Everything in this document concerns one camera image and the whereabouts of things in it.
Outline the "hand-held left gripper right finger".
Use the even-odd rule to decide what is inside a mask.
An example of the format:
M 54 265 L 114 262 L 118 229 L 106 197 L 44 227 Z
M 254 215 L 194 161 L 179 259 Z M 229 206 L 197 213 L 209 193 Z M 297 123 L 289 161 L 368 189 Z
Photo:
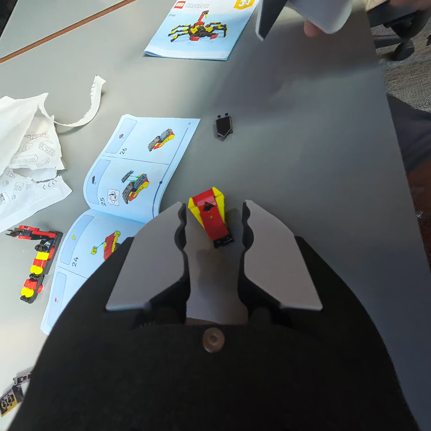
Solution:
M 321 311 L 323 305 L 293 232 L 252 200 L 243 203 L 242 225 L 244 282 L 267 294 L 281 310 Z

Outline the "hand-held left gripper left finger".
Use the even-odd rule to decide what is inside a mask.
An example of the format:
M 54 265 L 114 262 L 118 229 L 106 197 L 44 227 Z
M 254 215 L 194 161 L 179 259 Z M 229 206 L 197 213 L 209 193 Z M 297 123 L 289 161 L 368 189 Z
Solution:
M 107 311 L 173 307 L 186 312 L 191 293 L 186 205 L 176 202 L 135 234 L 106 303 Z

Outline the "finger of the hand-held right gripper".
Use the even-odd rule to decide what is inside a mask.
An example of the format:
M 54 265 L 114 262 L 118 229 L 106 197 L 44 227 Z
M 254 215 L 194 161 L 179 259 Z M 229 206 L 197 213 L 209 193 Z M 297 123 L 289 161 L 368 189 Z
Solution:
M 256 19 L 256 36 L 263 41 L 272 29 L 288 0 L 260 0 Z

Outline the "red yellow brick model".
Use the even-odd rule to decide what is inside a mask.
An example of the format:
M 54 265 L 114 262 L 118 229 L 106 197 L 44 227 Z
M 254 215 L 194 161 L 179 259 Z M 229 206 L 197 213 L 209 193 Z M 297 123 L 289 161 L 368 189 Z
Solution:
M 216 187 L 190 197 L 188 208 L 205 230 L 214 248 L 233 242 L 225 220 L 224 195 Z

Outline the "small black brick piece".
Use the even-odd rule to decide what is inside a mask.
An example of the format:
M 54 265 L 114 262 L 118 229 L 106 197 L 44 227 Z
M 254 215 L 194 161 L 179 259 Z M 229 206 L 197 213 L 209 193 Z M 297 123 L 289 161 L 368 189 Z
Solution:
M 218 115 L 215 121 L 215 126 L 217 136 L 222 139 L 226 139 L 226 137 L 233 133 L 232 117 L 228 112 L 226 112 L 223 116 Z

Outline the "grey desk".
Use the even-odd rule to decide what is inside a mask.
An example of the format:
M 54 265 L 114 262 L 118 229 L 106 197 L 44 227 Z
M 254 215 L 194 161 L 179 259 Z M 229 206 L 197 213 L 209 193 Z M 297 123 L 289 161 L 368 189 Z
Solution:
M 132 0 L 19 0 L 0 39 L 0 62 L 122 8 Z
M 73 192 L 26 223 L 67 233 L 122 115 L 200 118 L 161 209 L 213 185 L 235 222 L 245 199 L 285 222 L 361 300 L 430 430 L 430 271 L 364 13 L 309 39 L 283 11 L 264 41 L 254 13 L 227 61 L 145 55 L 174 3 L 134 1 L 1 63 L 1 97 L 48 93 L 64 123 L 88 110 L 94 76 L 106 80 L 95 119 L 58 128 Z M 233 133 L 222 139 L 226 112 Z

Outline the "person's right hand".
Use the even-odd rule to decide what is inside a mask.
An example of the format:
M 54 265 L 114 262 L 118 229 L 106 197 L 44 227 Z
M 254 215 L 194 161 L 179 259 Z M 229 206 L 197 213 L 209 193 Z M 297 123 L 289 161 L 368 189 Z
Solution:
M 308 37 L 316 37 L 325 34 L 325 32 L 321 30 L 317 25 L 313 24 L 308 20 L 304 21 L 303 30 L 305 35 Z

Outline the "closed scorpion cover booklet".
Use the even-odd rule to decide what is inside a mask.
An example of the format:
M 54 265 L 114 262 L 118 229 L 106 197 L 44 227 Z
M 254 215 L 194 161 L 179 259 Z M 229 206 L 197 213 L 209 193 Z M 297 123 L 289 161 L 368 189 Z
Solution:
M 178 59 L 227 60 L 257 0 L 175 1 L 145 54 Z

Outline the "black office chair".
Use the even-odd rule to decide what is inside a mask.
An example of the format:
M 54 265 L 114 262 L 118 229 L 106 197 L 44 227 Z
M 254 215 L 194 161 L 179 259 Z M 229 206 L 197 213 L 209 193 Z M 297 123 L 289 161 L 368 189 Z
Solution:
M 391 54 L 392 61 L 402 61 L 415 51 L 412 42 L 427 24 L 430 8 L 418 9 L 411 5 L 395 7 L 386 1 L 366 12 L 371 28 L 383 25 L 393 31 L 391 35 L 373 36 L 376 49 L 396 45 Z

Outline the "open blue instruction booklet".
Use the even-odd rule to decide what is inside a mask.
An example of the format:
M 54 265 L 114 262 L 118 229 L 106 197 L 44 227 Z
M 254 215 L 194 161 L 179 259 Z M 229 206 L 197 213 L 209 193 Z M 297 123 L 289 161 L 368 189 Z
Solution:
M 122 242 L 159 214 L 200 119 L 123 115 L 83 185 L 89 210 L 63 236 L 41 322 L 48 335 L 70 299 Z

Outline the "red black yellow brick tail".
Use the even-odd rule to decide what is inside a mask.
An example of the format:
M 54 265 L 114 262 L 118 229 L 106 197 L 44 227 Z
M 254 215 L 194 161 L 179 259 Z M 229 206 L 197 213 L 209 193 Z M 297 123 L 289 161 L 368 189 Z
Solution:
M 37 254 L 31 265 L 29 277 L 25 280 L 20 293 L 21 301 L 32 304 L 43 290 L 44 278 L 49 273 L 63 234 L 58 231 L 42 231 L 26 225 L 20 225 L 7 231 L 7 235 L 13 238 L 37 241 L 35 245 Z

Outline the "person's leg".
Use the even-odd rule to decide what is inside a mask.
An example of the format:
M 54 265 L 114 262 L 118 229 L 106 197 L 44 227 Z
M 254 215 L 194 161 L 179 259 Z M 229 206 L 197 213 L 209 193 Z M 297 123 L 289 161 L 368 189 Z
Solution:
M 407 174 L 431 158 L 431 114 L 387 94 L 403 165 Z

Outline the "torn white paper strip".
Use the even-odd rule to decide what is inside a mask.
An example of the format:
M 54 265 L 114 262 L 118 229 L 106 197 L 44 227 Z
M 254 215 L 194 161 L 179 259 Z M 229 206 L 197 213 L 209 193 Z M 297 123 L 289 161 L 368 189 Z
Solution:
M 57 121 L 54 121 L 54 123 L 56 125 L 63 126 L 63 127 L 75 128 L 75 127 L 84 126 L 88 124 L 90 121 L 92 121 L 99 111 L 101 96 L 102 96 L 101 94 L 102 88 L 105 82 L 106 81 L 98 75 L 94 77 L 94 81 L 90 89 L 90 109 L 86 112 L 83 118 L 71 124 L 62 124 Z

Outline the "dark grey studded brick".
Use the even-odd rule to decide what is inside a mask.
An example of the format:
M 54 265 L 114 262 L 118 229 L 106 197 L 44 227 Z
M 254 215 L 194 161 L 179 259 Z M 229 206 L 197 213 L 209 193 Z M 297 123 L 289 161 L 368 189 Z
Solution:
M 24 399 L 24 394 L 21 385 L 11 386 L 1 397 L 0 397 L 0 415 L 5 416 L 13 408 L 15 408 Z

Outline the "torn white paper bag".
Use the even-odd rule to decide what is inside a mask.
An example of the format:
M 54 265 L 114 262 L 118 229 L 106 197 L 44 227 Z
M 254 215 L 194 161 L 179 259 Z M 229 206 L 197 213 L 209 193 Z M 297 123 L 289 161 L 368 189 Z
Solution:
M 60 175 L 65 166 L 53 118 L 44 110 L 46 96 L 1 98 L 1 232 L 72 192 Z

